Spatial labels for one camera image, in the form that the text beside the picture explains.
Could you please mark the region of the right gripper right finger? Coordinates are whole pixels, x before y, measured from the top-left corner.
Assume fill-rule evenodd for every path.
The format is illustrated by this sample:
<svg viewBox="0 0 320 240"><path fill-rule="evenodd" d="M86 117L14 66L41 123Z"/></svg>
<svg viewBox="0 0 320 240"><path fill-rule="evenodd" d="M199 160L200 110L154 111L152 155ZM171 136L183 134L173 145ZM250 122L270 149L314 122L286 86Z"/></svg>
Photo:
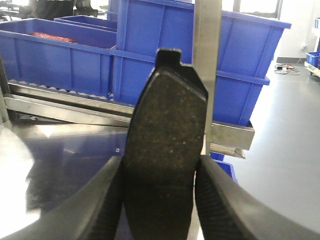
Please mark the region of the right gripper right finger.
<svg viewBox="0 0 320 240"><path fill-rule="evenodd" d="M195 202L206 240L318 240L320 234L272 210L201 156Z"/></svg>

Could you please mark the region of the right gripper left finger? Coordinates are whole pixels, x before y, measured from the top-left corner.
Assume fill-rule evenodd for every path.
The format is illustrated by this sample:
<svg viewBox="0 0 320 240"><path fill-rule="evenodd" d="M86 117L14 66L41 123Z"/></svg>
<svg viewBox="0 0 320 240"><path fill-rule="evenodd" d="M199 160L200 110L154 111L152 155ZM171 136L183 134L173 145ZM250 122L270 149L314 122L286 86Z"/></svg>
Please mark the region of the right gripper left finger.
<svg viewBox="0 0 320 240"><path fill-rule="evenodd" d="M122 157L113 156L78 192L6 240L113 240L122 208Z"/></svg>

